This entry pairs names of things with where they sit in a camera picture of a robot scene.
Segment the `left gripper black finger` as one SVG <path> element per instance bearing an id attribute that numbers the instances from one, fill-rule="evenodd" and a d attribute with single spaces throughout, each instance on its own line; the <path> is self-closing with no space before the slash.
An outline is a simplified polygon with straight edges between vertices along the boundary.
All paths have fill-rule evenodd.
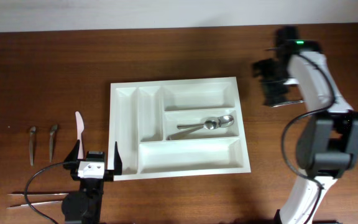
<path id="1" fill-rule="evenodd" d="M 65 162 L 74 162 L 78 159 L 78 151 L 80 148 L 81 141 L 79 139 L 76 140 L 76 143 L 70 153 L 66 156 Z"/>
<path id="2" fill-rule="evenodd" d="M 117 141 L 115 142 L 114 145 L 114 175 L 122 175 L 122 160 L 119 154 L 119 150 L 118 150 L 118 144 Z"/>

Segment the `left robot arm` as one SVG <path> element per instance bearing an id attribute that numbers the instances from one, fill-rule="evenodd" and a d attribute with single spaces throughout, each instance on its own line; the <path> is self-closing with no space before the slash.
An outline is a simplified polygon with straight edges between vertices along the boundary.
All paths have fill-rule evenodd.
<path id="1" fill-rule="evenodd" d="M 78 158 L 80 140 L 64 160 L 63 168 L 70 171 L 74 181 L 80 183 L 80 189 L 70 192 L 62 202 L 65 223 L 99 223 L 104 194 L 104 183 L 112 182 L 122 174 L 122 160 L 118 146 L 114 146 L 114 169 L 105 168 L 106 154 L 89 151 L 84 159 Z"/>

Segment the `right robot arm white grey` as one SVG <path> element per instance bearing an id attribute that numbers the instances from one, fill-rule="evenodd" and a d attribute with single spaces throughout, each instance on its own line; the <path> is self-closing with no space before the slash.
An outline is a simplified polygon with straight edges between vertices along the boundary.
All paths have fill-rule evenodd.
<path id="1" fill-rule="evenodd" d="M 280 150 L 297 176 L 274 223 L 312 223 L 328 190 L 358 160 L 358 112 L 344 99 L 329 72 L 320 44 L 302 39 L 295 26 L 275 31 L 274 58 L 253 64 L 264 104 L 293 105 L 286 94 L 297 85 L 307 112 L 284 127 Z"/>

